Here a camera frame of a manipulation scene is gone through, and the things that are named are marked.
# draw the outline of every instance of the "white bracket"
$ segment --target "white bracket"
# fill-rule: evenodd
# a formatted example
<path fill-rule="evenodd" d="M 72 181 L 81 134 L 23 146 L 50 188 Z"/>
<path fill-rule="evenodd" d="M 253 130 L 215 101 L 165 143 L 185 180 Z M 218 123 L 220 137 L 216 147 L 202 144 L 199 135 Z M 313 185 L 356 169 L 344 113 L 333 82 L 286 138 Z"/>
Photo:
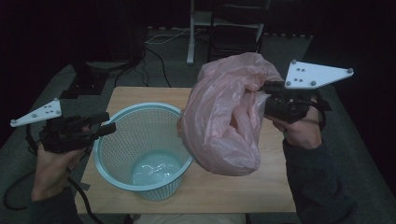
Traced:
<path fill-rule="evenodd" d="M 9 124 L 11 127 L 18 127 L 25 124 L 39 122 L 41 120 L 58 118 L 61 115 L 61 103 L 57 98 L 55 98 L 52 102 L 41 106 L 37 110 L 30 112 L 20 119 L 12 119 Z"/>
<path fill-rule="evenodd" d="M 293 60 L 285 80 L 286 89 L 313 90 L 338 80 L 351 77 L 352 68 L 337 68 Z"/>

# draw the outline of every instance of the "mesh basket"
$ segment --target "mesh basket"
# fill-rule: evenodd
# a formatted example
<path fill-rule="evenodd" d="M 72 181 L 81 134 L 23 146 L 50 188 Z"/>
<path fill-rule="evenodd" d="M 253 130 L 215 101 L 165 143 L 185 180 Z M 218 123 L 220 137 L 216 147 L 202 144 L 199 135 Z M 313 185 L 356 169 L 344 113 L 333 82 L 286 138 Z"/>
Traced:
<path fill-rule="evenodd" d="M 96 168 L 110 184 L 150 201 L 173 195 L 192 157 L 177 135 L 180 110 L 161 103 L 132 105 L 115 114 L 113 134 L 93 145 Z"/>

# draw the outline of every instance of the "chair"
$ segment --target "chair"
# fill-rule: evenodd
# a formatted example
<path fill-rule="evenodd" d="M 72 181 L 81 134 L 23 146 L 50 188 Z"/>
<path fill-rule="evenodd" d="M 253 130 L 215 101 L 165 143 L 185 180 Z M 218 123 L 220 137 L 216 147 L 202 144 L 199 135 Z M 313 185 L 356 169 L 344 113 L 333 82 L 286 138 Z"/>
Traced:
<path fill-rule="evenodd" d="M 270 21 L 270 0 L 230 1 L 214 6 L 207 61 L 244 52 L 260 52 L 262 27 Z"/>

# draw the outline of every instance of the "crumpled plastic bag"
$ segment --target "crumpled plastic bag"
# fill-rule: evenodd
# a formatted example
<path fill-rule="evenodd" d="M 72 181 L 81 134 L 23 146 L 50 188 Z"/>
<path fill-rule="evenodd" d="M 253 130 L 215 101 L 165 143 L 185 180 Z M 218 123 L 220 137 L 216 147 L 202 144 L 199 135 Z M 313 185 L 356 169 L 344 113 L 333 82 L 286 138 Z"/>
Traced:
<path fill-rule="evenodd" d="M 258 53 L 204 64 L 179 121 L 194 160 L 217 175 L 249 175 L 260 167 L 265 80 L 282 80 Z"/>

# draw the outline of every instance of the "sleeve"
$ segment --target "sleeve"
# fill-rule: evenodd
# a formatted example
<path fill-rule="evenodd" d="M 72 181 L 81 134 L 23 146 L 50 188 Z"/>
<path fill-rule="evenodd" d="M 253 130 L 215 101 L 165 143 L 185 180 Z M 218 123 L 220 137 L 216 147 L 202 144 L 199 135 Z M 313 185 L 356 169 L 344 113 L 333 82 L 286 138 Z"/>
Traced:
<path fill-rule="evenodd" d="M 287 176 L 303 223 L 355 223 L 357 204 L 344 190 L 324 144 L 315 149 L 291 146 L 283 141 Z"/>
<path fill-rule="evenodd" d="M 52 198 L 39 202 L 30 202 L 29 221 L 30 224 L 63 224 L 81 223 L 78 216 L 73 193 L 70 188 Z"/>

